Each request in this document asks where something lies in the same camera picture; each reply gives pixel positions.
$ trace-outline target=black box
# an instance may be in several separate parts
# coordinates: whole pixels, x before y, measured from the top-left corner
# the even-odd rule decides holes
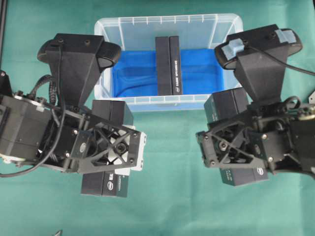
[[[172,91],[173,95],[183,94],[181,52],[179,47],[179,37],[169,37],[169,53],[171,60]]]
[[[234,88],[211,94],[204,104],[208,123],[229,119],[246,110],[249,104],[243,88]],[[243,185],[268,179],[265,168],[220,169],[223,183]]]
[[[133,115],[123,101],[93,100],[92,114],[117,125],[133,125]],[[128,178],[129,176],[117,175],[114,172],[84,174],[81,194],[126,197]]]
[[[110,172],[84,174],[81,193],[95,196],[127,196],[129,176]]]
[[[168,37],[156,37],[157,89],[159,96],[172,95]]]

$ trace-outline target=circular logo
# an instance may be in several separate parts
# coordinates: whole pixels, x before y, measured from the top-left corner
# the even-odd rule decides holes
[[[257,168],[257,173],[262,176],[264,174],[264,169],[263,168]]]
[[[108,181],[107,182],[107,188],[108,188],[108,190],[113,190],[114,184],[111,181]]]
[[[80,146],[80,152],[84,152],[86,147],[87,147],[87,144],[86,143],[82,143],[81,146]]]

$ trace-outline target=plastic container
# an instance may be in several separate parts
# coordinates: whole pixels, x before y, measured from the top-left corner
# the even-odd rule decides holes
[[[121,46],[123,51],[154,51],[155,37],[178,35],[181,50],[213,49],[229,34],[243,31],[235,14],[102,18],[95,35]],[[210,94],[113,97],[112,68],[106,69],[94,88],[95,98],[125,101],[133,112],[199,110]],[[231,70],[223,70],[224,89],[239,87]]]

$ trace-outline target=white part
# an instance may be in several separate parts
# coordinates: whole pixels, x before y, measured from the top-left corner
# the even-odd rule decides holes
[[[309,96],[309,103],[315,104],[315,91]]]
[[[129,176],[130,175],[130,168],[116,169],[115,174],[123,175],[123,176]]]
[[[146,141],[147,141],[147,135],[145,133],[141,132],[137,165],[131,168],[133,171],[141,171],[142,170],[142,167],[143,167],[143,151],[144,151],[144,146],[146,145]]]
[[[7,156],[0,153],[0,157],[3,159],[5,164],[10,164],[12,161],[25,161],[24,158],[15,157],[15,156]]]

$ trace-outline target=black rectangular block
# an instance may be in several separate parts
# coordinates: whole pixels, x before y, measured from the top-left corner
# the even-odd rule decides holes
[[[168,37],[156,37],[157,89],[160,96],[172,95]]]
[[[169,53],[171,60],[172,91],[173,95],[183,94],[182,71],[181,71],[181,52],[179,37],[169,37]]]

